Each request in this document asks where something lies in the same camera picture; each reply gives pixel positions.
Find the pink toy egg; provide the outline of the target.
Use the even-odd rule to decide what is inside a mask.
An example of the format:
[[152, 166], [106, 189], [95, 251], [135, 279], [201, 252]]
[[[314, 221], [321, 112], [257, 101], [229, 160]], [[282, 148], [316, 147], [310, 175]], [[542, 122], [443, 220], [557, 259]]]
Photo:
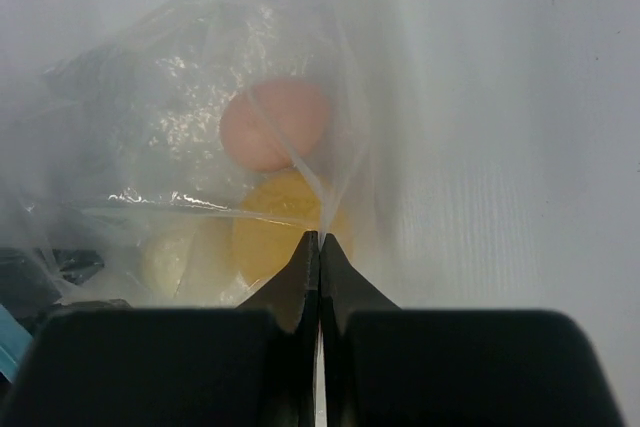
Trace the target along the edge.
[[282, 78], [234, 96], [222, 115], [225, 152], [239, 165], [274, 172], [311, 153], [331, 116], [331, 101], [313, 83]]

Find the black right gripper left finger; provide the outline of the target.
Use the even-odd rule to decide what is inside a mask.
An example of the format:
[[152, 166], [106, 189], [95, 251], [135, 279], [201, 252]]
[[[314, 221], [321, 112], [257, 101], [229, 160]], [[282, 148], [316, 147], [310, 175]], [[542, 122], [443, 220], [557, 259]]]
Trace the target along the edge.
[[319, 247], [235, 308], [74, 307], [35, 335], [5, 426], [311, 426]]

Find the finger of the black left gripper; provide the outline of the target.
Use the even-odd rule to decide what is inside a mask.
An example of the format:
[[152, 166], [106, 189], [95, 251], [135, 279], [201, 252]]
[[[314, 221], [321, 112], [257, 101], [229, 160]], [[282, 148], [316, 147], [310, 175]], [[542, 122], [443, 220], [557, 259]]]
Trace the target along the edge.
[[37, 331], [58, 311], [130, 306], [117, 297], [67, 300], [63, 290], [84, 286], [104, 270], [105, 262], [93, 250], [55, 249], [52, 255], [57, 268], [54, 273], [45, 266], [38, 249], [1, 249], [1, 305], [26, 331]]

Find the yellow toy vegetable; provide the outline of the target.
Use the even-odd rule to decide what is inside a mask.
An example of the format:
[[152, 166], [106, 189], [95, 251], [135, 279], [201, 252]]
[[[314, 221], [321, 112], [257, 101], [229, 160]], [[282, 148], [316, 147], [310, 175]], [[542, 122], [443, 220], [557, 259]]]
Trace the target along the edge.
[[250, 215], [233, 220], [231, 263], [249, 286], [281, 271], [303, 234], [320, 230], [321, 200], [296, 170], [264, 180], [240, 208]]

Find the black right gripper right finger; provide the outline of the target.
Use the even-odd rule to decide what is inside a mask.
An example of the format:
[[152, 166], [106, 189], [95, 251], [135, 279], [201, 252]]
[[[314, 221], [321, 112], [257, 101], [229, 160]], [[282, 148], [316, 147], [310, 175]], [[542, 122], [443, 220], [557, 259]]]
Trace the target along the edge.
[[540, 309], [403, 309], [327, 236], [320, 252], [331, 426], [620, 426], [579, 325]]

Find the white toy garlic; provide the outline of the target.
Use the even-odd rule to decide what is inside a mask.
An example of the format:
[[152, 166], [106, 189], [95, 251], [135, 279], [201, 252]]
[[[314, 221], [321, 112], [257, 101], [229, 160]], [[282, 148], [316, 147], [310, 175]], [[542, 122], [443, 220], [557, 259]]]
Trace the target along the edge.
[[231, 266], [230, 227], [215, 219], [184, 222], [152, 237], [142, 274], [161, 300], [181, 306], [215, 306], [237, 277]]

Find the clear zip top bag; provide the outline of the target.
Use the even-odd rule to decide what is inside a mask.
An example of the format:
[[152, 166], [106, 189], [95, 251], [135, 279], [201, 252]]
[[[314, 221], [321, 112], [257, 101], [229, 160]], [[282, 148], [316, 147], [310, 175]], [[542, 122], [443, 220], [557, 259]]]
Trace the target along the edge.
[[[230, 227], [267, 178], [300, 172], [365, 276], [382, 276], [381, 120], [363, 41], [376, 0], [169, 0], [93, 48], [1, 84], [1, 249], [93, 250], [104, 270], [67, 300], [163, 301], [142, 274], [146, 243], [184, 222]], [[331, 116], [310, 154], [249, 170], [225, 152], [230, 100], [270, 80], [319, 86]]]

